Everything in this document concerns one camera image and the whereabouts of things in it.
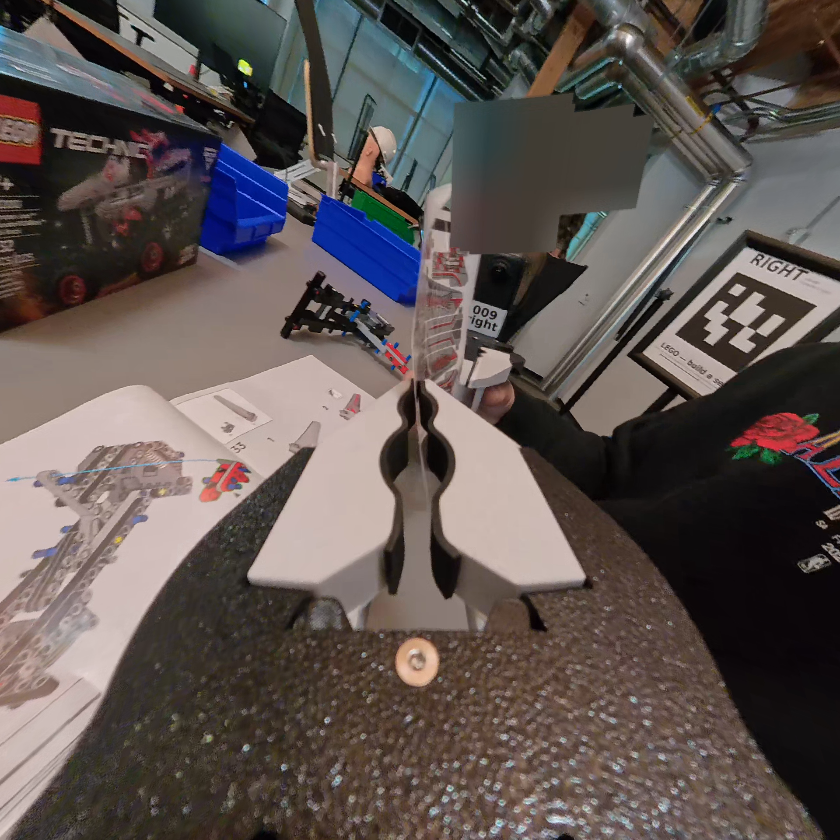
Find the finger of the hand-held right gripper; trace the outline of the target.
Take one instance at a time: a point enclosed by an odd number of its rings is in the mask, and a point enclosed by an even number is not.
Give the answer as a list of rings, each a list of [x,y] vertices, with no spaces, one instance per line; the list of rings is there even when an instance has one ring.
[[[473,360],[465,359],[459,376],[461,401],[478,408],[485,390],[506,382],[511,372],[511,353],[481,346]]]

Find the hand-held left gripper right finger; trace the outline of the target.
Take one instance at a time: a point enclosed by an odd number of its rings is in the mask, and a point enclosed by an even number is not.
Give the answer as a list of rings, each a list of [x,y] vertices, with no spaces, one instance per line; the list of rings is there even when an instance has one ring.
[[[582,588],[587,576],[522,450],[432,381],[418,384],[425,465],[437,479],[431,499],[435,584],[457,596],[469,628],[523,599]]]

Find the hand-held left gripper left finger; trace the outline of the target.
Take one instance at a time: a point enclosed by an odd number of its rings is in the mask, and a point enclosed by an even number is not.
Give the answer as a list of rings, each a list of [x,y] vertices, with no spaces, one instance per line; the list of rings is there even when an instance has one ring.
[[[396,479],[409,463],[414,380],[398,383],[319,444],[248,571],[248,582],[337,602],[363,629],[395,594],[405,559]]]

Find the clear toy sticker sheet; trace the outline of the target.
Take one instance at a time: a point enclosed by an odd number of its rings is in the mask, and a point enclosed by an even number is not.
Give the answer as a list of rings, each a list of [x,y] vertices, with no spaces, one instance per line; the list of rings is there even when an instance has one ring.
[[[413,318],[413,371],[463,402],[463,369],[480,258],[452,244],[452,185],[436,187],[423,207]]]

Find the person's right forearm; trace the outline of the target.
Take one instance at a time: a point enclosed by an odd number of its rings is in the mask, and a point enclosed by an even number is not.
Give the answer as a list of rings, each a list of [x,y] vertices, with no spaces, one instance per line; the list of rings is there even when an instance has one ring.
[[[611,438],[587,432],[548,402],[511,388],[497,427],[537,453],[594,500],[614,496],[627,482],[627,459]]]

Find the grey desk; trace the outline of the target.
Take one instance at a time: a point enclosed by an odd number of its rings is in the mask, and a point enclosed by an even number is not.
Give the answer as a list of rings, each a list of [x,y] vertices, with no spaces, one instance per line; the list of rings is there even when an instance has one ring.
[[[234,382],[313,354],[372,396],[396,380],[375,354],[338,333],[280,329],[306,283],[322,271],[346,298],[366,299],[413,350],[414,309],[391,300],[312,243],[290,217],[262,248],[221,257],[114,291],[2,333],[1,440],[127,385],[171,399]]]

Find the green storage bin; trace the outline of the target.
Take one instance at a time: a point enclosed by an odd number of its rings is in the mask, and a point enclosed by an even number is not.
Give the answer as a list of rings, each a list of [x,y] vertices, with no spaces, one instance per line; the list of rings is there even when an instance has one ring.
[[[355,187],[351,206],[360,210],[369,221],[377,222],[409,245],[416,245],[417,222],[403,216],[371,193]]]

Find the blue storage bin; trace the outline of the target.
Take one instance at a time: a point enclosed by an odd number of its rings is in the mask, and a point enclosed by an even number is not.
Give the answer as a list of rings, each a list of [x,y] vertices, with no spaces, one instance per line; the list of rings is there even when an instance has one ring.
[[[201,246],[218,256],[263,245],[286,225],[289,186],[225,144],[219,148]]]
[[[361,210],[323,195],[311,239],[388,298],[415,303],[421,251]]]

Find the black toy chassis assembly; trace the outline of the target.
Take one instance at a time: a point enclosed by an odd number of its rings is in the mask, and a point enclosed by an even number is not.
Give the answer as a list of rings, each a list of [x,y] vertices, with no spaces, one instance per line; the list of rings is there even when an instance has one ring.
[[[404,354],[399,342],[393,340],[394,326],[372,309],[370,301],[356,301],[337,291],[320,270],[307,282],[294,309],[286,316],[280,336],[288,340],[302,330],[351,337],[392,372],[401,377],[410,373],[412,356]]]

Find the black framed tag sign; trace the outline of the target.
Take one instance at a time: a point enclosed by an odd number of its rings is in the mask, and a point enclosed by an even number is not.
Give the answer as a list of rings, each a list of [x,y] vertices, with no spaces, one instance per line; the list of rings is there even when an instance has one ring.
[[[628,357],[690,400],[768,354],[824,340],[838,308],[837,258],[747,230]]]

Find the black curved panel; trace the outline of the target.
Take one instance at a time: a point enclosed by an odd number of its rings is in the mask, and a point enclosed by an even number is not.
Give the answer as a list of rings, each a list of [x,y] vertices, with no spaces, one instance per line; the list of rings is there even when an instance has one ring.
[[[327,173],[327,195],[336,199],[340,167],[334,159],[332,90],[319,23],[313,1],[296,1],[295,6],[307,51],[303,62],[303,83],[309,159],[314,167]]]

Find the black computer monitor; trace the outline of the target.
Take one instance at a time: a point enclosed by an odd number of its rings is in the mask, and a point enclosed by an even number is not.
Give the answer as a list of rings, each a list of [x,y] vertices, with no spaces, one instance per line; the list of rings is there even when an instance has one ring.
[[[248,136],[256,155],[255,162],[274,170],[297,164],[301,160],[307,128],[304,112],[268,90]]]
[[[260,1],[156,1],[154,18],[184,38],[201,54],[205,66],[217,69],[214,47],[252,69],[248,84],[270,88],[287,20]]]

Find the toy instruction booklet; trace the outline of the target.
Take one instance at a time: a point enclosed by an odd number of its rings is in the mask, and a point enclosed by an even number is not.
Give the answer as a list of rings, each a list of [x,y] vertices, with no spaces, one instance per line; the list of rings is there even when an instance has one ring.
[[[2,838],[67,761],[186,555],[373,400],[309,355],[174,401],[126,386],[2,444]]]

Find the black toy set box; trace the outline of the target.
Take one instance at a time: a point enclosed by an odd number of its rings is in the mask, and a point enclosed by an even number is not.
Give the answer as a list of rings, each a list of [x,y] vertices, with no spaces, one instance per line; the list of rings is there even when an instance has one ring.
[[[8,28],[1,124],[2,332],[196,262],[215,133]]]

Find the silver metal duct pipe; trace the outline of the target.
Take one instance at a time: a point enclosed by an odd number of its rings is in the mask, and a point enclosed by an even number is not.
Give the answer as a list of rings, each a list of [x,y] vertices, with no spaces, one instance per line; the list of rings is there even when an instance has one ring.
[[[585,366],[622,326],[638,304],[647,302],[748,183],[753,159],[686,77],[703,76],[738,63],[760,41],[769,2],[728,2],[723,30],[673,59],[665,58],[647,35],[638,2],[583,2],[605,35],[561,78],[561,91],[593,97],[599,83],[620,87],[693,167],[703,185],[695,199],[642,259],[606,304],[598,319],[565,353],[541,383],[549,398]]]

